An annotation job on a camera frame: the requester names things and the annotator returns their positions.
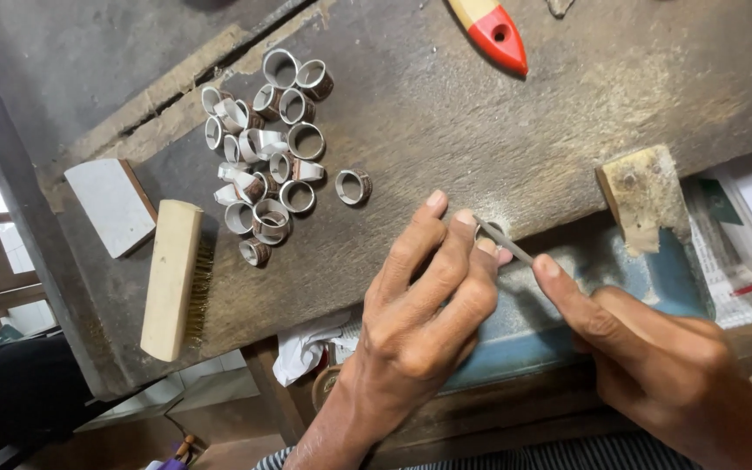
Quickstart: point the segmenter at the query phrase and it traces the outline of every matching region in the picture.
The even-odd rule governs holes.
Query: wooden workbench
[[[313,215],[295,221],[265,269],[242,261],[214,203],[222,159],[204,144],[202,80],[176,91],[152,77],[105,120],[90,121],[91,131],[61,139],[47,129],[33,134],[34,116],[12,110],[22,99],[52,98],[18,91],[0,70],[0,186],[17,202],[13,218],[95,393],[129,392],[360,301],[433,189],[449,193],[452,211],[474,208],[517,239],[605,208],[593,169],[617,155],[667,144],[686,176],[752,152],[751,1],[591,0],[562,21],[541,0],[503,4],[527,47],[526,80],[486,62],[446,5],[427,0],[270,5],[257,16],[264,27],[242,26],[253,38],[237,34],[214,48],[223,54],[207,53],[210,66],[191,67],[250,100],[267,49],[325,60],[336,88],[318,106],[329,142],[322,164],[331,178],[361,167],[373,179],[359,209],[341,204],[331,184],[320,187]],[[7,54],[0,50],[0,63],[29,62]],[[185,76],[186,62],[171,80]],[[110,259],[62,179],[71,165],[99,157],[129,159],[152,201],[177,198],[206,211],[203,228],[216,239],[211,307],[203,346],[176,362],[137,346],[152,242]]]

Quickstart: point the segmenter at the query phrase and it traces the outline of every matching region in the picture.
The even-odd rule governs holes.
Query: striped sleeve
[[[282,470],[288,447],[263,458],[255,470]],[[703,470],[648,433],[571,439],[429,463],[404,470]]]

